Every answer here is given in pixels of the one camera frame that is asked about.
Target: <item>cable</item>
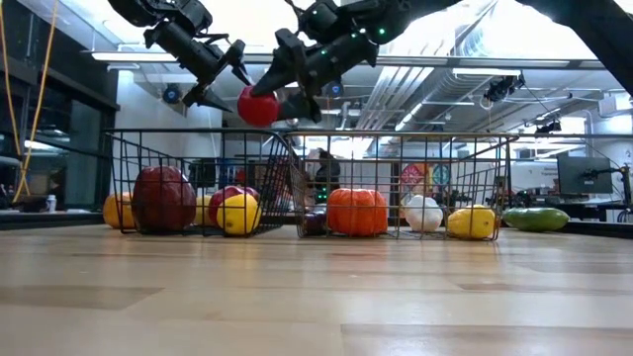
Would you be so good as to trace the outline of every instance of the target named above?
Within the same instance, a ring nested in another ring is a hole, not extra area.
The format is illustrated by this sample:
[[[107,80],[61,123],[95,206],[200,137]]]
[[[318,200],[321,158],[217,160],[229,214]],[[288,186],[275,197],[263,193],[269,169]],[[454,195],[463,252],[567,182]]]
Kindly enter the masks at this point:
[[[11,75],[9,74],[9,53],[7,50],[7,38],[4,26],[4,10],[0,0],[0,36],[2,37],[2,59],[4,61],[4,82],[7,90],[7,102],[9,103],[9,116],[11,118],[11,126],[13,128],[13,142],[16,145],[16,153],[22,157],[22,147],[20,145],[20,137],[18,135],[18,124],[16,120],[16,112],[13,107],[13,97],[11,96]],[[24,169],[22,160],[20,161],[20,171]],[[31,195],[31,191],[27,186],[27,195]]]
[[[44,91],[46,89],[46,78],[48,75],[48,63],[50,62],[50,53],[52,49],[52,38],[55,34],[55,24],[57,22],[57,6],[59,5],[59,0],[54,0],[52,5],[52,14],[50,20],[50,31],[48,32],[48,42],[46,44],[46,55],[44,59],[44,69],[42,71],[42,82],[40,83],[40,96],[38,97],[38,105],[36,106],[36,114],[33,117],[33,128],[31,129],[31,142],[36,139],[36,132],[38,129],[38,121],[40,120],[40,112],[42,111],[42,102],[44,100]],[[24,167],[22,169],[22,177],[20,178],[20,185],[16,190],[16,195],[13,197],[13,203],[18,201],[20,198],[20,194],[22,193],[22,189],[25,185],[27,185],[27,171],[29,170],[29,164],[31,163],[31,154],[33,153],[33,145],[29,145],[29,151],[27,152],[27,158],[24,162]]]

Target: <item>computer monitor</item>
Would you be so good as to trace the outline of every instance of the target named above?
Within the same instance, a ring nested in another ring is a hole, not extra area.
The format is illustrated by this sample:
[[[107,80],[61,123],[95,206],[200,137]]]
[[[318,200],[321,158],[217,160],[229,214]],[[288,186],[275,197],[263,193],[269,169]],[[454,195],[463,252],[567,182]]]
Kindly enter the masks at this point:
[[[558,156],[561,194],[612,194],[610,169],[608,158]]]

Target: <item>dark red fruit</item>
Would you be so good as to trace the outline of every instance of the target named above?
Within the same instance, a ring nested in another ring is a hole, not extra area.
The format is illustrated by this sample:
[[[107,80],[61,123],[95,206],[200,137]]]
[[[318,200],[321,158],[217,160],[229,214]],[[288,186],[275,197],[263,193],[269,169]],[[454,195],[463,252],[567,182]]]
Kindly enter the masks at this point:
[[[325,224],[327,214],[325,212],[307,213],[304,218],[304,228],[306,235],[322,235],[325,234]]]
[[[141,231],[182,230],[196,217],[196,193],[178,168],[145,167],[136,177],[132,213]]]

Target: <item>red apple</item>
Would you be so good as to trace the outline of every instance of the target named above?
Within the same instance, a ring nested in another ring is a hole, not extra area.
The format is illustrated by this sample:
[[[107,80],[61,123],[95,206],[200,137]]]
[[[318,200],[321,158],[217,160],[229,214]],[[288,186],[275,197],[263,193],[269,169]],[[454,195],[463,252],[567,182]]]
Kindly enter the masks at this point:
[[[253,198],[255,198],[255,200],[257,202],[259,202],[259,193],[257,193],[256,190],[250,188],[250,187],[246,187],[246,194],[251,195]]]
[[[179,231],[196,217],[196,192],[175,167],[145,167],[132,197],[136,226],[143,231]]]
[[[277,121],[279,102],[275,94],[253,97],[252,90],[252,86],[242,90],[237,100],[237,113],[251,126],[268,128]]]
[[[213,197],[211,197],[211,201],[209,202],[208,209],[210,222],[214,226],[218,225],[218,207],[222,204],[224,200],[244,193],[252,196],[253,198],[255,198],[256,201],[259,202],[259,193],[257,193],[256,190],[250,187],[242,189],[240,187],[227,186],[214,193]]]

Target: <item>pipe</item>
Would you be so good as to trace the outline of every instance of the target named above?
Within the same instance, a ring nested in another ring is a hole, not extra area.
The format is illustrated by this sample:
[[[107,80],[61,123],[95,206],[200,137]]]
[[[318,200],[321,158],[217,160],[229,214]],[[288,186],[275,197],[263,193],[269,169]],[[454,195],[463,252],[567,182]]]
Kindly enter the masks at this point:
[[[343,121],[340,123],[340,128],[337,130],[345,130],[345,124],[347,124],[347,117],[349,116],[349,106],[351,102],[344,102],[340,108],[340,115],[343,117]]]

